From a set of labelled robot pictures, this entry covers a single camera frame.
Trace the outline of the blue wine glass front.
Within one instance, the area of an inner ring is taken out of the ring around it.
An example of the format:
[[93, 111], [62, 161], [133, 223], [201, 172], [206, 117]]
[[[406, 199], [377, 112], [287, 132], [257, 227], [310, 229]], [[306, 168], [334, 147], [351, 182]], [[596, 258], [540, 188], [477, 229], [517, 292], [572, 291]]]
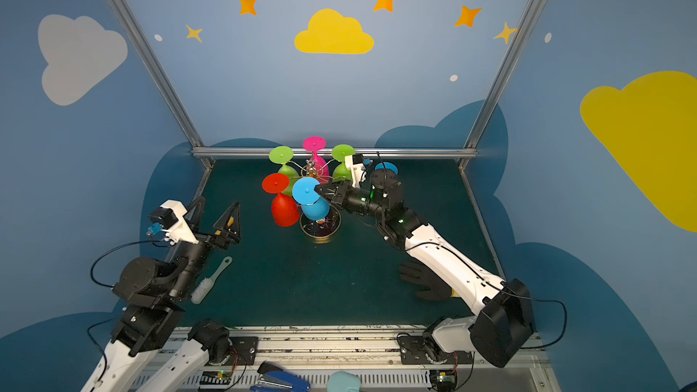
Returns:
[[330, 205], [314, 191], [319, 184], [312, 177], [303, 177], [296, 181], [292, 190], [293, 199], [301, 205], [303, 214], [311, 221], [323, 221], [330, 212]]

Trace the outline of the blue wine glass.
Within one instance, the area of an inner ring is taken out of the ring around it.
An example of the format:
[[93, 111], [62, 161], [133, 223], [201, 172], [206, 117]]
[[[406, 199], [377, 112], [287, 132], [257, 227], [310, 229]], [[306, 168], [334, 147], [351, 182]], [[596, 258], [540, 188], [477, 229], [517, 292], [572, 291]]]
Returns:
[[398, 173], [399, 173], [398, 167], [397, 167], [394, 163], [388, 163], [388, 162], [377, 163], [377, 164], [375, 165], [375, 167], [374, 167], [374, 170], [375, 170], [375, 171], [378, 171], [378, 170], [388, 170], [388, 171], [390, 171], [390, 172], [393, 172], [394, 174], [398, 174]]
[[296, 181], [292, 190], [293, 199], [301, 205], [303, 214], [311, 221], [323, 221], [330, 212], [330, 205], [314, 191], [319, 184], [312, 177], [303, 177]]

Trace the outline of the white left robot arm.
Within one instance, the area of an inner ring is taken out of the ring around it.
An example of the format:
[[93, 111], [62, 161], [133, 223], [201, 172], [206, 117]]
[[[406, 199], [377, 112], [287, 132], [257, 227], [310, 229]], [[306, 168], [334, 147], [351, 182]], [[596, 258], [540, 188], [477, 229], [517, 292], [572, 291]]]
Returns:
[[[101, 359], [85, 391], [127, 391], [157, 356], [179, 325], [184, 301], [201, 301], [198, 283], [206, 261], [216, 249], [241, 240], [241, 205], [233, 203], [213, 225], [200, 232], [205, 199], [189, 205], [169, 200], [151, 212], [149, 241], [163, 241], [174, 250], [168, 261], [138, 257], [123, 269], [111, 290], [127, 307], [109, 342], [98, 350]], [[233, 346], [225, 326], [204, 319], [193, 326], [179, 350], [143, 384], [143, 391], [175, 391], [204, 366], [239, 366], [243, 355]]]

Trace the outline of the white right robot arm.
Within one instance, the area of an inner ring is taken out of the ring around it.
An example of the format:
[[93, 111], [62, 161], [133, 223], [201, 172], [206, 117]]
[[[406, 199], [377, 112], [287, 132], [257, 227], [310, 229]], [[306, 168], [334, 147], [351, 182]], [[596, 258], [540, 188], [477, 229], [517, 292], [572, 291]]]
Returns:
[[403, 184], [392, 170], [372, 172], [368, 189], [345, 180], [312, 190], [340, 210], [376, 218], [387, 242], [425, 265], [466, 303], [471, 316], [443, 319], [424, 332], [432, 359], [442, 353], [477, 352], [504, 368], [535, 333], [528, 287], [519, 279], [504, 281], [447, 242], [406, 205]]

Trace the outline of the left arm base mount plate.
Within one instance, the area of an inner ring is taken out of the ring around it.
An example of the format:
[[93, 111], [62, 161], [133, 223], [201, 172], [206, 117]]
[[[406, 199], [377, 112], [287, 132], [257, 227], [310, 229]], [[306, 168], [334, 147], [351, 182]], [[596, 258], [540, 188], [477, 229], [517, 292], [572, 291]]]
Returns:
[[259, 347], [259, 338], [242, 336], [229, 337], [223, 343], [223, 352], [217, 364], [220, 366], [252, 366], [255, 362]]

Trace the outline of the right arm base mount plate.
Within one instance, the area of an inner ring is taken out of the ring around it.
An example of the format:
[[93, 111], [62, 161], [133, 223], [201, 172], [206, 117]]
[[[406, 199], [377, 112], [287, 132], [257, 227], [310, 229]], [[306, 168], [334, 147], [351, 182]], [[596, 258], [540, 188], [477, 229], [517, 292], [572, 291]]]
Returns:
[[395, 341], [399, 346], [399, 357], [402, 365], [467, 365], [474, 362], [472, 352], [456, 351], [445, 353], [430, 348], [422, 336], [412, 336], [400, 332]]

